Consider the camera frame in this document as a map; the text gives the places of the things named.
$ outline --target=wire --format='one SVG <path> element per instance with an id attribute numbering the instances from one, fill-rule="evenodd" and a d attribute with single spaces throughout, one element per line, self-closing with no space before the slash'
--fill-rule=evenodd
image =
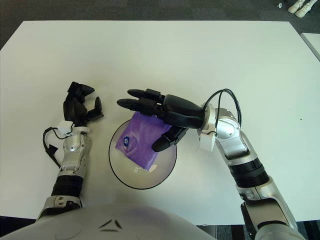
<path id="1" fill-rule="evenodd" d="M 42 135 L 42 143 L 43 143 L 45 152 L 49 155 L 49 157 L 53 160 L 53 162 L 60 168 L 61 166 L 60 166 L 59 162 L 57 161 L 55 155 L 52 154 L 51 151 L 49 151 L 49 148 L 47 147 L 47 144 L 46 144 L 46 134 L 53 129 L 54 129 L 53 127 L 48 127 L 46 130 L 44 130 L 43 135 Z"/>
<path id="2" fill-rule="evenodd" d="M 67 132 L 65 135 L 68 135 L 68 134 L 70 134 L 70 133 L 72 133 L 72 131 L 73 131 L 73 124 L 71 125 L 71 131 L 70 132 Z M 58 128 L 57 127 L 53 127 L 52 128 L 52 130 L 53 130 L 53 132 L 54 132 L 54 135 L 58 138 L 58 139 L 61 139 L 61 140 L 63 140 L 63 139 L 66 139 L 67 137 L 69 137 L 69 136 L 65 136 L 65 137 L 59 137 L 58 135 L 57 135 L 57 132 L 55 131 L 55 130 L 57 130 Z"/>
<path id="3" fill-rule="evenodd" d="M 58 128 L 54 127 L 52 130 L 53 130 L 53 132 L 54 132 L 54 135 L 55 135 L 58 139 L 63 140 L 63 139 L 66 139 L 66 138 L 67 138 L 67 136 L 65 136 L 65 137 L 59 137 L 59 136 L 57 135 L 56 131 L 55 131 L 56 129 L 58 129 Z"/>
<path id="4" fill-rule="evenodd" d="M 43 146 L 44 146 L 44 149 L 45 149 L 45 152 L 48 154 L 48 156 L 53 160 L 53 162 L 60 168 L 60 164 L 58 162 L 58 160 L 56 159 L 55 157 L 55 154 L 53 151 L 50 150 L 49 147 L 47 147 L 47 144 L 46 144 L 46 135 L 48 132 L 50 132 L 51 130 L 54 132 L 54 135 L 58 138 L 58 139 L 66 139 L 68 136 L 65 136 L 65 137 L 59 137 L 56 133 L 55 130 L 57 130 L 58 128 L 57 127 L 48 127 L 46 130 L 44 130 L 43 132 L 43 135 L 42 135 L 42 143 L 43 143 Z M 71 125 L 71 131 L 70 132 L 67 132 L 66 135 L 70 134 L 73 132 L 73 124 Z"/>
<path id="5" fill-rule="evenodd" d="M 217 115 L 216 115 L 216 119 L 215 119 L 215 128 L 217 128 L 218 126 L 218 120 L 219 120 L 219 113 L 220 113 L 220 102 L 221 102 L 221 96 L 222 96 L 222 93 L 225 92 L 225 93 L 228 93 L 233 101 L 234 101 L 234 104 L 235 104 L 235 108 L 236 108 L 236 111 L 237 111 L 237 118 L 238 118 L 238 123 L 241 127 L 241 123 L 242 123 L 242 114 L 241 114 L 241 109 L 240 109 L 240 105 L 239 105 L 239 102 L 235 96 L 235 94 L 228 88 L 225 88 L 225 89 L 222 89 L 222 90 L 219 90 L 219 91 L 216 91 L 214 94 L 212 94 L 208 100 L 205 102 L 205 104 L 203 105 L 202 109 L 206 109 L 209 102 L 217 95 L 219 94 L 219 100 L 218 100 L 218 110 L 217 110 Z"/>

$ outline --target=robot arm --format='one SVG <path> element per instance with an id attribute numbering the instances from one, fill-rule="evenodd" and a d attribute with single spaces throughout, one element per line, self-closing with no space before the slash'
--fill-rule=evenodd
<path id="1" fill-rule="evenodd" d="M 220 108 L 217 116 L 218 109 L 210 104 L 205 104 L 206 108 L 202 109 L 183 98 L 164 96 L 150 89 L 129 90 L 128 93 L 139 100 L 121 99 L 117 102 L 120 106 L 145 115 L 156 115 L 166 124 L 173 125 L 172 128 L 184 128 L 185 131 L 188 128 L 197 129 L 202 149 L 212 151 L 214 144 L 217 144 L 236 182 L 236 189 L 244 200 L 241 211 L 252 239 L 304 239 L 275 182 L 266 173 L 247 136 L 241 131 L 240 124 L 229 110 Z M 156 93 L 159 100 L 149 93 Z M 162 147 L 158 147 L 156 152 L 177 144 L 185 132 L 177 134 L 175 138 L 166 137 L 166 134 L 162 135 Z"/>
<path id="2" fill-rule="evenodd" d="M 61 165 L 54 157 L 57 148 L 52 145 L 47 147 L 45 143 L 47 130 L 44 133 L 44 147 L 52 160 L 59 166 L 59 173 L 51 196 L 46 199 L 37 220 L 82 207 L 80 192 L 86 175 L 88 153 L 91 146 L 91 139 L 88 136 L 90 129 L 86 125 L 88 121 L 104 116 L 99 97 L 95 99 L 94 109 L 87 111 L 83 105 L 85 96 L 94 91 L 92 87 L 72 82 L 63 103 L 65 120 L 61 121 L 56 128 L 48 128 L 57 129 L 64 135 L 64 138 L 61 138 L 64 139 L 64 157 Z"/>
<path id="3" fill-rule="evenodd" d="M 216 111 L 217 109 L 213 109 L 210 104 L 205 111 L 206 121 L 198 129 L 200 145 L 212 151 L 216 142 L 236 182 L 236 189 L 244 200 L 241 211 L 249 235 L 254 239 L 263 226 L 275 224 L 276 228 L 283 225 L 298 230 L 295 218 L 284 198 L 273 179 L 266 173 L 233 114 L 221 108 L 215 129 Z"/>

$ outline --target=floor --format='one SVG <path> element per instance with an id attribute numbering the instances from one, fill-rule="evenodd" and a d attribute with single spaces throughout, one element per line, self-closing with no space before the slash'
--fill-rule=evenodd
<path id="1" fill-rule="evenodd" d="M 0 0 L 0 46 L 23 21 L 249 20 L 289 21 L 320 34 L 320 2 L 304 18 L 287 12 L 295 0 Z"/>

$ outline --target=purple packet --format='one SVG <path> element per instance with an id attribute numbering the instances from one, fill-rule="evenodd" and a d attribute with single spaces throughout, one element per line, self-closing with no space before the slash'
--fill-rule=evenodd
<path id="1" fill-rule="evenodd" d="M 149 171 L 158 155 L 151 146 L 170 127 L 156 116 L 145 116 L 136 111 L 129 125 L 119 137 L 115 148 Z"/>

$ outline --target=table surface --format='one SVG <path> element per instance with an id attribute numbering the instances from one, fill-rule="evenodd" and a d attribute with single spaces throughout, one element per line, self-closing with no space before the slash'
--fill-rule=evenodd
<path id="1" fill-rule="evenodd" d="M 320 61 L 320 34 L 301 33 L 301 37 Z"/>
<path id="2" fill-rule="evenodd" d="M 0 215 L 36 218 L 58 169 L 42 134 L 63 116 L 71 81 L 96 89 L 104 118 L 92 130 L 81 193 L 85 206 L 141 203 L 193 224 L 243 224 L 242 203 L 217 148 L 199 149 L 189 130 L 171 175 L 148 190 L 112 173 L 108 147 L 132 112 L 116 101 L 128 89 L 151 88 L 202 104 L 232 89 L 242 130 L 297 221 L 320 218 L 320 63 L 288 22 L 25 21 L 0 52 Z M 228 95 L 222 106 L 235 112 Z M 48 142 L 62 141 L 50 135 Z"/>

